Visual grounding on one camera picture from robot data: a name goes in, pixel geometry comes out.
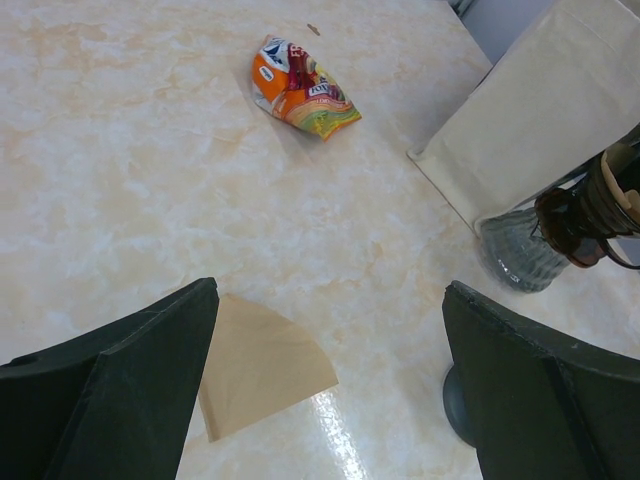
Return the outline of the amber plastic coffee dripper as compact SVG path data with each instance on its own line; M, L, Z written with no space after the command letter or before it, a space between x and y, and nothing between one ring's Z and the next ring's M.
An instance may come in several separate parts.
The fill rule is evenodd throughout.
M607 257L637 271L639 266L624 260L611 244L619 238L637 239L639 223L615 202L600 169L601 157L591 162L584 177L571 188L543 193L534 209L544 239L572 264L590 268Z

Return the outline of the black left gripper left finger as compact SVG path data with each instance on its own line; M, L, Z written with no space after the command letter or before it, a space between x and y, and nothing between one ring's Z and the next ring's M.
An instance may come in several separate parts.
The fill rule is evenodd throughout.
M1 368L5 479L172 479L219 296L202 278Z

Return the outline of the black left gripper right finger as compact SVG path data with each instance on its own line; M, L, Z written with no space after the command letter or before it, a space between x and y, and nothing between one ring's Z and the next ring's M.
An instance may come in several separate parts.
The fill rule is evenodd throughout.
M485 479L636 479L639 362L454 281L442 304Z

